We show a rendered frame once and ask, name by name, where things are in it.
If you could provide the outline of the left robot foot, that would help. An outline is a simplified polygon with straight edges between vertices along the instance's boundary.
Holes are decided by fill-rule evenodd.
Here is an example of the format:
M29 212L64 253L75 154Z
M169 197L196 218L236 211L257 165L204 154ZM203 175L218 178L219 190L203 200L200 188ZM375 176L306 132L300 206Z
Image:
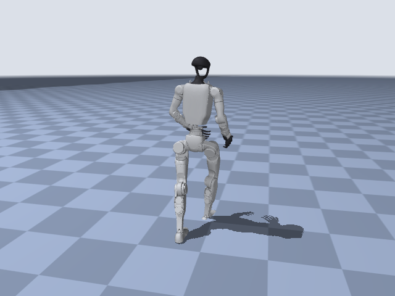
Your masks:
M187 236L188 234L188 228L187 227L183 227L183 233L180 233L180 230L178 231L178 233L175 234L175 242L176 243L181 243L183 242L185 236Z

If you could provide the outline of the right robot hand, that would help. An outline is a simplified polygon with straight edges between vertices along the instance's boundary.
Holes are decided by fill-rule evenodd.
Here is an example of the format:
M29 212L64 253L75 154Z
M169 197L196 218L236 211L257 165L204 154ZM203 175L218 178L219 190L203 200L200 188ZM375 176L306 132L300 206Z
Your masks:
M230 136L229 139L227 139L225 136L223 136L223 138L224 138L224 140L225 140L225 146L223 146L224 148L227 148L227 147L231 144L231 142L232 142L232 137L233 137L233 136Z

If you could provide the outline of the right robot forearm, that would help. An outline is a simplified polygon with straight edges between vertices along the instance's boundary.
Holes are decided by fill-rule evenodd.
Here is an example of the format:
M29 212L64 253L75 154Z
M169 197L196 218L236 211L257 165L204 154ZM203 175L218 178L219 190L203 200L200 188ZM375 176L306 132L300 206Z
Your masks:
M221 130L222 136L225 136L227 139L229 139L229 137L231 136L231 133L230 133L230 130L228 128L227 117L226 117L225 114L224 114L224 117L225 117L225 123L221 123L221 124L218 124L218 125L219 125L219 128Z

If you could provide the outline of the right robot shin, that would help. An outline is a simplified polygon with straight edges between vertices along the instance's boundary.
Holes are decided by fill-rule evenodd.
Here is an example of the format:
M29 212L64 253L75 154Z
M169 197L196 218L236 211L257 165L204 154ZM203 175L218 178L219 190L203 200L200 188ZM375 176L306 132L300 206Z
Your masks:
M215 200L215 196L217 193L217 178L214 178L211 182L211 187L206 187L204 189L204 201L205 201L205 209L204 209L204 217L207 215L207 218L210 217L210 212L212 209L212 204Z

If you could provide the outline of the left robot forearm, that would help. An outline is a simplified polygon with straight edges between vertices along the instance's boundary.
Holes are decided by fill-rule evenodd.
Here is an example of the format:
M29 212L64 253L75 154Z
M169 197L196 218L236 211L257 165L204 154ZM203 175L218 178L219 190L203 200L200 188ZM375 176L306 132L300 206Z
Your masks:
M192 124L185 123L185 118L182 116L182 114L180 114L180 116L178 118L174 118L174 120L186 129L187 128L192 129L192 127L194 126Z

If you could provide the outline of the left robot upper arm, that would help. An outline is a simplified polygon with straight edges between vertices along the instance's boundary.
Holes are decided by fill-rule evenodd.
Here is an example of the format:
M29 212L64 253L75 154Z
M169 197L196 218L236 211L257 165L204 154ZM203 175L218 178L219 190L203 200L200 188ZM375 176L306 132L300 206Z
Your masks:
M169 114L173 118L178 118L180 116L180 112L178 111L178 106L181 104L181 100L183 99L183 85L178 85L175 88L175 94L173 96L172 104L170 106Z

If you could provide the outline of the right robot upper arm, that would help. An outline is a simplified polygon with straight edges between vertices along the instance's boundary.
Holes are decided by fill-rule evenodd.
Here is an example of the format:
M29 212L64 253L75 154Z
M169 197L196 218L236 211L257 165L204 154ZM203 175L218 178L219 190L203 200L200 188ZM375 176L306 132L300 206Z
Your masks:
M223 103L223 91L220 88L209 86L210 95L214 98L214 105L217 115L215 121L217 124L225 123L224 117L224 103Z

